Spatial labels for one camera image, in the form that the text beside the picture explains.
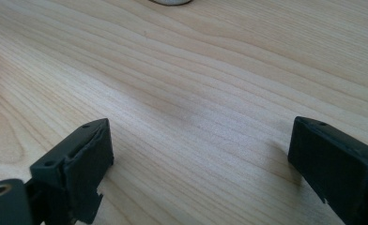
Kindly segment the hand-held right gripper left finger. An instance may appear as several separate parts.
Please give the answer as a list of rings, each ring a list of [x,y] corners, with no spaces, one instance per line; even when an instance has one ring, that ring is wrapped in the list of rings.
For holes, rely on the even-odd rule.
[[[99,210],[98,186],[114,164],[109,120],[84,124],[30,166],[45,197],[46,225],[90,224]]]

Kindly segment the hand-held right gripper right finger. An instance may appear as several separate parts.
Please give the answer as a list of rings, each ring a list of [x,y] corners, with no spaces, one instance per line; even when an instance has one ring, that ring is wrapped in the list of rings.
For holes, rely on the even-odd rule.
[[[327,123],[298,116],[288,161],[345,225],[368,225],[368,145]]]

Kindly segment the white round object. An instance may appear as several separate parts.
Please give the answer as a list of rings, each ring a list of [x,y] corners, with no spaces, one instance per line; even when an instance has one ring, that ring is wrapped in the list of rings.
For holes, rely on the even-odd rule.
[[[160,4],[163,6],[181,6],[190,3],[192,0],[149,0],[156,4]]]

